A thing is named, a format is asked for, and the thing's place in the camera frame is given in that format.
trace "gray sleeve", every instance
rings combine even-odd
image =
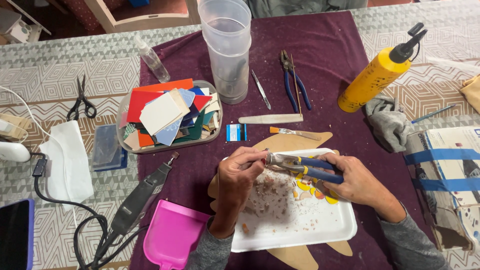
[[[185,270],[223,270],[232,250],[233,234],[225,239],[217,239],[208,229],[214,216],[207,221],[207,226],[200,237],[197,249],[188,255]]]
[[[380,220],[380,224],[399,270],[451,270],[447,260],[418,228],[408,212],[399,223]]]

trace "purple cloth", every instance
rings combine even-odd
[[[226,143],[225,124],[237,123],[241,116],[293,113],[286,95],[283,70],[278,54],[285,49],[293,54],[295,72],[302,80],[312,110],[308,111],[301,99],[304,122],[282,124],[281,127],[313,132],[331,131],[333,137],[321,147],[338,149],[340,154],[355,156],[400,200],[413,220],[433,239],[422,219],[420,205],[407,167],[401,154],[390,154],[372,135],[362,113],[343,112],[336,100],[368,64],[365,50],[350,12],[319,13],[298,16],[252,20],[252,47],[250,68],[262,84],[272,105],[268,110],[252,78],[246,99],[237,105],[223,104],[223,126],[220,135],[211,143],[177,149],[180,157],[173,161],[173,169],[157,200],[170,202],[194,210],[214,214],[209,204],[207,187],[216,173],[218,163],[240,146],[253,146],[269,137],[268,125],[248,125],[248,141]],[[161,55],[171,80],[193,78],[213,83],[206,43],[201,32],[172,40],[154,50]],[[140,85],[158,83],[141,63]],[[143,179],[162,162],[171,151],[139,155],[138,178]],[[147,225],[155,211],[150,208],[141,226]],[[353,205],[358,224],[357,234],[349,240],[352,257],[334,251],[326,244],[309,245],[320,268],[335,269],[391,269],[390,254],[380,224],[372,208]],[[179,241],[181,232],[177,233]],[[157,270],[144,256],[144,233],[139,235],[133,251],[131,270]],[[266,251],[232,253],[227,269],[292,269]]]

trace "geometric pattern tablecloth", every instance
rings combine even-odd
[[[480,124],[478,115],[458,92],[462,80],[474,72],[432,64],[429,58],[460,61],[480,66],[480,1],[457,0],[372,7],[352,10],[352,15],[369,60],[381,49],[407,39],[406,31],[423,22],[428,34],[411,69],[391,84],[386,93],[400,98],[410,119],[456,103],[435,118],[413,125],[414,130]],[[150,46],[200,30],[199,25],[140,31]],[[86,75],[88,100],[97,107],[90,120],[81,113],[79,126],[85,148],[91,152],[95,126],[115,123],[123,96],[138,86],[139,55],[134,46],[136,32],[75,37],[28,44],[0,46],[0,85],[21,95],[45,130],[61,123],[75,103],[78,75]],[[27,116],[10,94],[0,92],[0,112]],[[29,129],[25,145],[36,150],[44,136],[35,126]],[[33,191],[30,177],[34,163],[0,163],[0,206],[20,198],[36,200],[34,269],[76,266],[72,248],[75,229],[72,212],[52,204],[42,205]],[[136,156],[129,154],[128,168],[92,173],[94,195],[85,201],[111,220],[123,199],[138,184]],[[84,214],[77,211],[77,220]],[[91,261],[101,234],[98,223],[88,224],[82,238],[82,254]],[[132,244],[111,266],[125,269]],[[478,256],[456,250],[445,252],[453,269],[474,269]]]

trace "tan cloth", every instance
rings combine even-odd
[[[480,74],[465,81],[460,91],[472,107],[480,113]]]

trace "clear plastic cup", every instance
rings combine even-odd
[[[226,104],[240,103],[248,92],[249,51],[239,55],[225,55],[214,50],[208,43],[207,45],[213,80],[220,100]]]
[[[243,0],[200,0],[204,39],[217,52],[243,54],[250,48],[252,13]]]

